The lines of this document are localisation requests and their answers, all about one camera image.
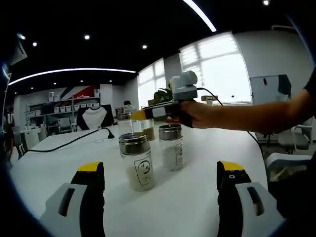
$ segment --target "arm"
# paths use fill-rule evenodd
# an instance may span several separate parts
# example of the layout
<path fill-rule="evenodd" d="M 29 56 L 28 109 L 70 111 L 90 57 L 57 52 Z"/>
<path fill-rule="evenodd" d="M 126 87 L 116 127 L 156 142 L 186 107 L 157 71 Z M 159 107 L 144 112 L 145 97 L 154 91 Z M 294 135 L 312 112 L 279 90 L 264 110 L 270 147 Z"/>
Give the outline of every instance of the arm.
<path fill-rule="evenodd" d="M 185 101 L 182 110 L 193 117 L 196 128 L 216 127 L 262 133 L 280 132 L 308 120 L 313 100 L 305 89 L 293 100 L 255 106 L 207 106 Z M 178 123 L 177 119 L 167 122 Z"/>

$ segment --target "glass jar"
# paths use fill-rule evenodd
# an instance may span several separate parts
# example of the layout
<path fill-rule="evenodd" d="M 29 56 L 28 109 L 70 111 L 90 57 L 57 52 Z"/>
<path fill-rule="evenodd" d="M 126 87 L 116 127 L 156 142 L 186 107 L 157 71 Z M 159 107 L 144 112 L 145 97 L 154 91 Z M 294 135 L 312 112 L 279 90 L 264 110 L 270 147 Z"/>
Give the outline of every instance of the glass jar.
<path fill-rule="evenodd" d="M 163 168 L 168 171 L 183 167 L 182 128 L 178 124 L 159 127 L 159 143 L 163 157 Z"/>
<path fill-rule="evenodd" d="M 143 134 L 147 134 L 150 141 L 155 140 L 154 120 L 147 119 L 141 121 L 141 129 Z"/>
<path fill-rule="evenodd" d="M 119 149 L 131 189 L 136 191 L 152 189 L 155 186 L 154 168 L 147 135 L 138 136 L 133 133 L 121 135 Z"/>
<path fill-rule="evenodd" d="M 118 114 L 118 129 L 120 135 L 134 132 L 130 115 L 131 113 Z"/>

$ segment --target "human hand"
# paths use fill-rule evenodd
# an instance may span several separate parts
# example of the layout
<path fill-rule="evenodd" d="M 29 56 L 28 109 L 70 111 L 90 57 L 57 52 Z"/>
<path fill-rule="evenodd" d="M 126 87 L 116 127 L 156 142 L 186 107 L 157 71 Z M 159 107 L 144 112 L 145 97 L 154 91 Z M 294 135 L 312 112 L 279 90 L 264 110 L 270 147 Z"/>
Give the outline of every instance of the human hand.
<path fill-rule="evenodd" d="M 184 101 L 180 104 L 180 109 L 192 117 L 194 128 L 210 128 L 210 112 L 212 107 L 196 101 Z M 166 123 L 181 124 L 180 119 L 175 117 L 167 119 Z"/>

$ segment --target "white powder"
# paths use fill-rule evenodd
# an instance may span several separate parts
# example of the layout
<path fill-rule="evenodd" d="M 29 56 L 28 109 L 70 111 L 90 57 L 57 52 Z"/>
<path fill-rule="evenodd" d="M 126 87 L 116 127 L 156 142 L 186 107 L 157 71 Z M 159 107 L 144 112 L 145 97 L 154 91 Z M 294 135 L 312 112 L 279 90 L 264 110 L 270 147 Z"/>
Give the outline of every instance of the white powder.
<path fill-rule="evenodd" d="M 126 169 L 129 185 L 133 190 L 146 191 L 154 187 L 154 175 L 152 164 L 148 160 L 136 163 Z"/>
<path fill-rule="evenodd" d="M 162 151 L 163 167 L 168 171 L 175 171 L 183 167 L 182 143 L 170 146 Z"/>

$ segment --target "window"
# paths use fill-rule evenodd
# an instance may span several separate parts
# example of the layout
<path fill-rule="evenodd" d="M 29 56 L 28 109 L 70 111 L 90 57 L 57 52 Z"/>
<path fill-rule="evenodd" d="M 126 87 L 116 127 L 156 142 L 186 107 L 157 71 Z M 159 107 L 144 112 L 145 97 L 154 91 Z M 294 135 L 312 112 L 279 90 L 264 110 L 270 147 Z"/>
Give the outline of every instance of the window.
<path fill-rule="evenodd" d="M 231 33 L 197 41 L 180 53 L 183 71 L 195 72 L 197 87 L 209 89 L 222 103 L 251 102 L 246 66 Z M 209 94 L 199 91 L 197 100 L 203 95 Z"/>
<path fill-rule="evenodd" d="M 139 108 L 148 106 L 148 101 L 154 99 L 154 93 L 159 88 L 166 88 L 163 59 L 149 65 L 138 75 Z"/>

